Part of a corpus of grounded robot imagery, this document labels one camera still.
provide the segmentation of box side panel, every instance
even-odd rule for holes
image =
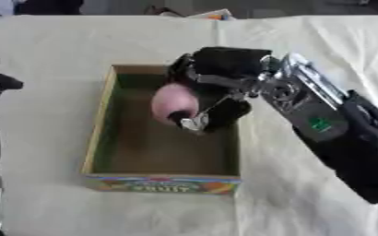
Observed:
[[[94,162],[94,154],[98,144],[100,142],[100,133],[104,124],[104,117],[106,116],[107,106],[112,95],[112,90],[116,81],[116,72],[111,67],[108,75],[106,76],[106,82],[103,89],[103,93],[100,99],[100,105],[98,113],[95,118],[93,132],[89,141],[89,148],[85,157],[85,162],[81,169],[84,174],[92,172],[92,166]]]

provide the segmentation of cardboard box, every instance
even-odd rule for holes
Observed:
[[[237,125],[197,136],[155,121],[164,66],[112,66],[82,168],[98,190],[231,194],[240,183]]]

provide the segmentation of white table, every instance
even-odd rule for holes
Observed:
[[[302,53],[378,105],[378,17],[4,18],[0,72],[25,82],[0,100],[9,235],[378,235],[378,207],[351,192],[262,100],[240,121],[244,183],[234,198],[83,186],[78,170],[109,66],[169,64],[211,45]]]

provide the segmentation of pink ball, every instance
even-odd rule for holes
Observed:
[[[191,90],[183,85],[171,83],[160,88],[152,98],[151,109],[156,120],[164,124],[174,124],[168,119],[173,112],[187,112],[195,117],[199,102]]]

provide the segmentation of robotic finger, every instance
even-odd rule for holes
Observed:
[[[223,47],[184,54],[169,68],[170,83],[154,96],[155,117],[198,134],[234,124],[251,110],[245,99],[257,95],[262,60],[270,54]]]

